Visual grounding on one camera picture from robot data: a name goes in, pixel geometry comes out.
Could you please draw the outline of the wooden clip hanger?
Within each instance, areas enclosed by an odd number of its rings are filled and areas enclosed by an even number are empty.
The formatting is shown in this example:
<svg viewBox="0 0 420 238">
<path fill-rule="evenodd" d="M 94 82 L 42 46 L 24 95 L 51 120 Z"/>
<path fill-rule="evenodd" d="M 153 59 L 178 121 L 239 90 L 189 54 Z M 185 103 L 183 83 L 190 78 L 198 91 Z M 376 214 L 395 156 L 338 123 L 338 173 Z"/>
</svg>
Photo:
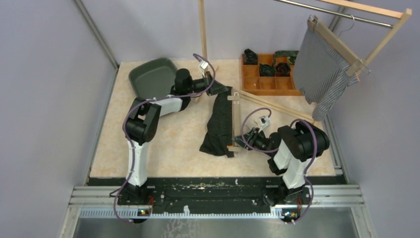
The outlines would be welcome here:
<svg viewBox="0 0 420 238">
<path fill-rule="evenodd" d="M 240 135 L 241 129 L 241 113 L 240 113 L 240 96 L 237 91 L 232 89 L 231 95 L 227 97 L 232 103 L 232 146 L 228 147 L 228 151 L 233 153 L 241 152 L 241 147 L 234 138 Z"/>
<path fill-rule="evenodd" d="M 349 63 L 350 67 L 346 71 L 348 76 L 359 74 L 364 70 L 370 73 L 367 61 L 359 58 L 338 36 L 320 22 L 316 16 L 310 15 L 307 24 L 311 31 L 318 32 Z"/>
</svg>

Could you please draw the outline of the black underwear orange trim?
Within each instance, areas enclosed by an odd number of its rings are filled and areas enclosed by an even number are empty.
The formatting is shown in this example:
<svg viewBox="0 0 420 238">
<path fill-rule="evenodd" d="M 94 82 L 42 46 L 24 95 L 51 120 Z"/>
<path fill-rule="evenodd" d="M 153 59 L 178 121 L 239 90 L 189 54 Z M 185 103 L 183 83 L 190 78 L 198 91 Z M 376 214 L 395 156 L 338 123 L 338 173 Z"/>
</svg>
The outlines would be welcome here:
<svg viewBox="0 0 420 238">
<path fill-rule="evenodd" d="M 213 156 L 234 157 L 234 153 L 228 150 L 228 146 L 233 145 L 232 102 L 227 99 L 230 95 L 231 90 L 228 90 L 215 98 L 200 152 Z"/>
</svg>

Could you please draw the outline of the grey striped underwear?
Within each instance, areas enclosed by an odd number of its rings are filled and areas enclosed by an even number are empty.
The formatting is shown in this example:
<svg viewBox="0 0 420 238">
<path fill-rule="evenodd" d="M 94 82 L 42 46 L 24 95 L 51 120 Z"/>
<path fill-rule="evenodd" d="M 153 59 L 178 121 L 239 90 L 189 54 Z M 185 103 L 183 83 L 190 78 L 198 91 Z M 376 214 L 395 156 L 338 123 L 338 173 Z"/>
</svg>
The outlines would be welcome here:
<svg viewBox="0 0 420 238">
<path fill-rule="evenodd" d="M 307 30 L 294 64 L 293 78 L 297 90 L 308 104 L 315 103 L 315 121 L 321 121 L 346 89 L 357 83 L 348 76 L 350 64 L 316 31 Z"/>
</svg>

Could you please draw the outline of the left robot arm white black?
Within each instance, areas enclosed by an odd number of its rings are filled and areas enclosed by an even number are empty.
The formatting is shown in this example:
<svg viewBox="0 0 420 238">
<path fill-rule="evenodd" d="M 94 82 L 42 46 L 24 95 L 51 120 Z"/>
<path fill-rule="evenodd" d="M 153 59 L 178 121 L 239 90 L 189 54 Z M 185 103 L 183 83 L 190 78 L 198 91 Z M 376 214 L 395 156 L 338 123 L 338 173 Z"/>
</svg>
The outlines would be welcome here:
<svg viewBox="0 0 420 238">
<path fill-rule="evenodd" d="M 147 156 L 149 142 L 154 138 L 160 117 L 186 109 L 192 97 L 206 93 L 209 96 L 228 92 L 229 88 L 206 71 L 202 78 L 193 79 L 190 71 L 177 70 L 169 95 L 163 98 L 136 98 L 123 123 L 123 132 L 129 148 L 129 168 L 126 183 L 132 186 L 129 199 L 143 205 L 149 193 L 142 188 L 147 181 Z"/>
</svg>

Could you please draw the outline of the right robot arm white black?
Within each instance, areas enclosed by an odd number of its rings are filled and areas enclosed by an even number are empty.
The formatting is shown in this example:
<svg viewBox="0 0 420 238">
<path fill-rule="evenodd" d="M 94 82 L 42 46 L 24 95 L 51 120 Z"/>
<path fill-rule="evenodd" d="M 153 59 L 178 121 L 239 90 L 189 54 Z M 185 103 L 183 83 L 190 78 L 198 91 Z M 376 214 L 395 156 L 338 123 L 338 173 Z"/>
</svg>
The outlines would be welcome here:
<svg viewBox="0 0 420 238">
<path fill-rule="evenodd" d="M 316 158 L 329 149 L 330 139 L 320 128 L 301 120 L 294 126 L 282 126 L 269 137 L 258 127 L 232 140 L 240 147 L 255 150 L 269 156 L 272 173 L 281 175 L 284 187 L 279 190 L 279 199 L 284 204 L 297 200 L 306 183 L 306 173 Z"/>
</svg>

